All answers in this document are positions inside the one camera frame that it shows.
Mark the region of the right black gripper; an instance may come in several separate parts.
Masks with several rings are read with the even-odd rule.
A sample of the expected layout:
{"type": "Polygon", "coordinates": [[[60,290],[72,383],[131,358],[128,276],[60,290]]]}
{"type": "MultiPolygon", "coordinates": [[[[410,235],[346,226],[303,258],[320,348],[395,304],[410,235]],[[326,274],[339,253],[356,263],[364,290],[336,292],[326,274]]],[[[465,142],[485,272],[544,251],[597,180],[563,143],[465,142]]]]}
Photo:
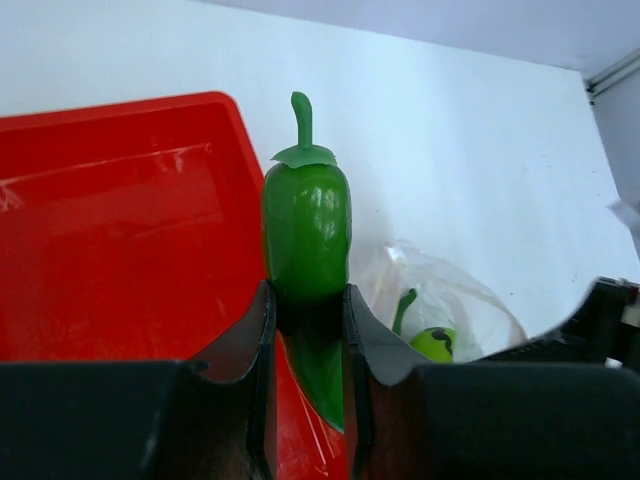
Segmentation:
{"type": "Polygon", "coordinates": [[[639,285],[627,280],[597,279],[584,302],[560,325],[487,361],[569,362],[639,368],[639,285]]]}

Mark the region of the dark green toy pepper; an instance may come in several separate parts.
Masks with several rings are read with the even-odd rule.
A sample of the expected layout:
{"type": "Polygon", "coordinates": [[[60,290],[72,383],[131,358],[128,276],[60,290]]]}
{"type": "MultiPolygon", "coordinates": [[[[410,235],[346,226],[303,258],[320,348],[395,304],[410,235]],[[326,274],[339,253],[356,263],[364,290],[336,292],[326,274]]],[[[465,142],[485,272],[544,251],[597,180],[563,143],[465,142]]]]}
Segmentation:
{"type": "Polygon", "coordinates": [[[289,367],[313,410],[344,430],[342,298],[352,205],[334,153],[313,141],[309,98],[294,92],[297,141],[276,153],[261,194],[263,257],[289,367]]]}

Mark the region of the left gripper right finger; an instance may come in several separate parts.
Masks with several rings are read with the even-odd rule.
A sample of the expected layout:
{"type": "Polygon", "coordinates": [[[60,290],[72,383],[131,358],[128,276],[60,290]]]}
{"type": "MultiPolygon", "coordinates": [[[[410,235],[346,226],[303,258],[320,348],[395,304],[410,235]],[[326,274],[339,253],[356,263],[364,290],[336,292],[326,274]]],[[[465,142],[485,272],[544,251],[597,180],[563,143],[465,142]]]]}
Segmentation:
{"type": "Polygon", "coordinates": [[[343,297],[351,479],[635,479],[639,368],[436,364],[343,297]]]}

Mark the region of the green toy chili pepper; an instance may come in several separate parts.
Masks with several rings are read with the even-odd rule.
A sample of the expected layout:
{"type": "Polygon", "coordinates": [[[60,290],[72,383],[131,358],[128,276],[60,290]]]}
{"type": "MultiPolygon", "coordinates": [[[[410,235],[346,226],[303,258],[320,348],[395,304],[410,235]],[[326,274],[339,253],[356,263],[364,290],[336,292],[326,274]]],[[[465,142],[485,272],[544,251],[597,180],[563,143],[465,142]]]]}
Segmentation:
{"type": "Polygon", "coordinates": [[[404,316],[406,314],[406,311],[408,310],[408,308],[411,306],[411,304],[416,300],[417,298],[417,292],[414,288],[410,288],[408,289],[406,292],[404,292],[399,301],[398,301],[398,305],[397,305],[397,309],[396,309],[396,313],[395,313],[395,317],[394,317],[394,322],[392,325],[392,331],[400,336],[401,335],[401,331],[402,331],[402,325],[403,325],[403,321],[404,321],[404,316]]]}

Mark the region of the green toy watermelon ball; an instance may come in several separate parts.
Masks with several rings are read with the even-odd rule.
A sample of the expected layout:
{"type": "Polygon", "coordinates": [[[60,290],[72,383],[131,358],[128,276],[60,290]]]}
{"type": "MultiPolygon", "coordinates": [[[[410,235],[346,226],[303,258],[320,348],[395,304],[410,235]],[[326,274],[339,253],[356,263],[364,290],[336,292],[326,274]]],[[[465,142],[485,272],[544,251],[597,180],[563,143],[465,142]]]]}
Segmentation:
{"type": "Polygon", "coordinates": [[[410,345],[429,361],[449,364],[453,362],[456,340],[454,329],[430,327],[415,335],[410,345]]]}

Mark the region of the clear dotted zip bag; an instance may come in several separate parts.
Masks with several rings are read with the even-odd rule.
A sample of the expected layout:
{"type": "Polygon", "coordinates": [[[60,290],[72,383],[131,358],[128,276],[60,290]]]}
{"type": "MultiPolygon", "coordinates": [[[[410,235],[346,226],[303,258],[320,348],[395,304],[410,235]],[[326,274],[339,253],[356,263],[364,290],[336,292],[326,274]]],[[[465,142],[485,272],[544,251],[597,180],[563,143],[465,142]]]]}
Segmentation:
{"type": "Polygon", "coordinates": [[[398,301],[410,288],[417,298],[406,311],[399,336],[409,345],[427,328],[451,328],[457,332],[452,363],[467,363],[527,339],[511,311],[473,276],[409,242],[385,243],[367,266],[362,293],[374,316],[391,331],[398,301]]]}

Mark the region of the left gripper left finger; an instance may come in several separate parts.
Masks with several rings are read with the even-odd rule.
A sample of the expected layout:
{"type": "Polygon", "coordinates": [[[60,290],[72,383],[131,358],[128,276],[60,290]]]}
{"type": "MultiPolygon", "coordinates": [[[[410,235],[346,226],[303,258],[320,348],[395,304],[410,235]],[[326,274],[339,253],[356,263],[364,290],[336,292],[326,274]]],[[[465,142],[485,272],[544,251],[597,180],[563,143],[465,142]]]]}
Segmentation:
{"type": "Polygon", "coordinates": [[[5,479],[273,479],[276,299],[186,360],[1,367],[5,479]]]}

